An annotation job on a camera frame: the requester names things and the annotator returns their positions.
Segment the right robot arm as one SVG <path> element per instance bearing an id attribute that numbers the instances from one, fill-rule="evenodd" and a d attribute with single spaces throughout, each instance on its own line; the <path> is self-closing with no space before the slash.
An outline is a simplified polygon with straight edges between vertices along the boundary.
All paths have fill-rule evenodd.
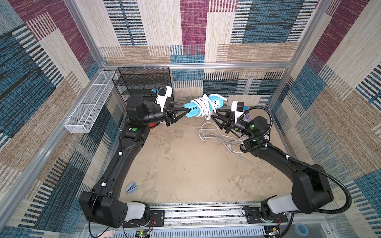
<path id="1" fill-rule="evenodd" d="M 289 160 L 289 155 L 269 142 L 271 126 L 266 118 L 257 116 L 249 122 L 236 120 L 233 112 L 218 110 L 211 117 L 226 133 L 241 133 L 254 139 L 245 143 L 243 149 L 268 162 L 281 171 L 291 182 L 292 191 L 275 195 L 261 202 L 261 218 L 267 222 L 284 212 L 311 214 L 333 201 L 328 178 L 318 164 L 300 165 Z"/>

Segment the teal power strip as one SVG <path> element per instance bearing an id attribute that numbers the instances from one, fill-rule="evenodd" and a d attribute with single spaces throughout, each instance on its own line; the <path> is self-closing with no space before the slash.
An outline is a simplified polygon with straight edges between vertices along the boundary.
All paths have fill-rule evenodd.
<path id="1" fill-rule="evenodd" d="M 212 114 L 223 107 L 224 101 L 227 101 L 227 99 L 219 94 L 204 94 L 202 97 L 195 98 L 184 104 L 184 107 L 190 110 L 186 117 L 204 117 L 206 120 L 210 120 Z"/>

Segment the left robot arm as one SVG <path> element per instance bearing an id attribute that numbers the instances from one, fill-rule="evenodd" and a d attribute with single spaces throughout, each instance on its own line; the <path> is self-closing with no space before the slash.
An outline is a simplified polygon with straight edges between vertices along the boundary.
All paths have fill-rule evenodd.
<path id="1" fill-rule="evenodd" d="M 189 109 L 173 101 L 165 102 L 164 105 L 166 108 L 161 109 L 138 94 L 127 99 L 128 120 L 118 139 L 115 155 L 92 190 L 84 191 L 79 197 L 80 207 L 89 223 L 119 228 L 126 222 L 139 225 L 151 222 L 147 203 L 125 203 L 119 197 L 126 175 L 148 138 L 149 125 L 165 122 L 170 126 L 189 113 Z"/>

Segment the purple power strip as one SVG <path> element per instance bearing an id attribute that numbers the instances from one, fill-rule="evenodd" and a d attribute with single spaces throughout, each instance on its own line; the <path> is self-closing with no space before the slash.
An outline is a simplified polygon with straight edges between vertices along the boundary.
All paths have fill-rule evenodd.
<path id="1" fill-rule="evenodd" d="M 247 122 L 247 123 L 251 122 L 252 120 L 253 120 L 253 118 L 249 114 L 245 115 L 243 118 L 243 121 Z"/>

